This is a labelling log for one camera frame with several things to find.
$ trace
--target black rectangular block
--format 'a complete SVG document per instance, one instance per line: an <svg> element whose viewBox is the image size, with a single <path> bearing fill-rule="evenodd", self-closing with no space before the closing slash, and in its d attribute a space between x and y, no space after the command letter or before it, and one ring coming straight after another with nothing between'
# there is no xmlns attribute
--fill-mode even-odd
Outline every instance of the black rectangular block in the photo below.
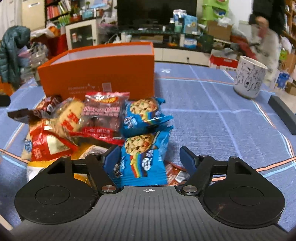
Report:
<svg viewBox="0 0 296 241"><path fill-rule="evenodd" d="M278 97L271 96L268 104L278 114L292 135L296 135L296 115L287 107L287 105Z"/></svg>

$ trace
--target blue cookie wrapper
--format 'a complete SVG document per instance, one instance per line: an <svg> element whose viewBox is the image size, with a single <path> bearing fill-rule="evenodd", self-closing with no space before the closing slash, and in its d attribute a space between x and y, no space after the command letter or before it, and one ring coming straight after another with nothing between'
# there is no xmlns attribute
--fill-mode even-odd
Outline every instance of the blue cookie wrapper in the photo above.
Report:
<svg viewBox="0 0 296 241"><path fill-rule="evenodd" d="M167 184L163 161L173 126L161 128L158 132L126 139L118 170L110 174L117 187Z"/></svg>
<svg viewBox="0 0 296 241"><path fill-rule="evenodd" d="M157 97L128 103L121 129L122 135L127 138L151 133L153 127L173 119L171 115L164 115L161 112L160 105L163 103L165 100Z"/></svg>

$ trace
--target white jacket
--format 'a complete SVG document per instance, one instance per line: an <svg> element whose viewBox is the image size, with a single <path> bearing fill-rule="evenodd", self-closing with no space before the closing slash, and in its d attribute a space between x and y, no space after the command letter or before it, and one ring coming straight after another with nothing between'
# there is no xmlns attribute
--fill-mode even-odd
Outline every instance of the white jacket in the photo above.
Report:
<svg viewBox="0 0 296 241"><path fill-rule="evenodd" d="M0 39L14 25L22 25L22 0L0 0Z"/></svg>

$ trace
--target blue tablecloth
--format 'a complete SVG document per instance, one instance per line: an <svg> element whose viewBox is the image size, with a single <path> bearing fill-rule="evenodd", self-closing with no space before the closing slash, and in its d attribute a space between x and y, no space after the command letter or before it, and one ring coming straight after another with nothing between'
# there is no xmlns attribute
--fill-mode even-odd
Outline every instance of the blue tablecloth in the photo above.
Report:
<svg viewBox="0 0 296 241"><path fill-rule="evenodd" d="M155 72L155 95L166 99L163 112L174 116L166 160L182 168L178 153L183 145L217 160L239 156L282 191L286 207L279 224L287 230L295 226L296 136L267 104L274 93L263 87L255 101L238 96L232 88L235 72L168 63L156 63ZM26 163L19 157L28 126L6 113L34 108L43 97L42 87L31 81L0 109L0 214L12 226L20 223L14 196L26 183Z"/></svg>

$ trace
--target glass cabinet door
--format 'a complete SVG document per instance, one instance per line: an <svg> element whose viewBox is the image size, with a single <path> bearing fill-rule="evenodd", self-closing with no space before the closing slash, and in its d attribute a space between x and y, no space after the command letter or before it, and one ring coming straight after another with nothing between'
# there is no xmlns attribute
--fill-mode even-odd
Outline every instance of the glass cabinet door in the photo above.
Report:
<svg viewBox="0 0 296 241"><path fill-rule="evenodd" d="M72 49L93 46L91 25L70 29Z"/></svg>

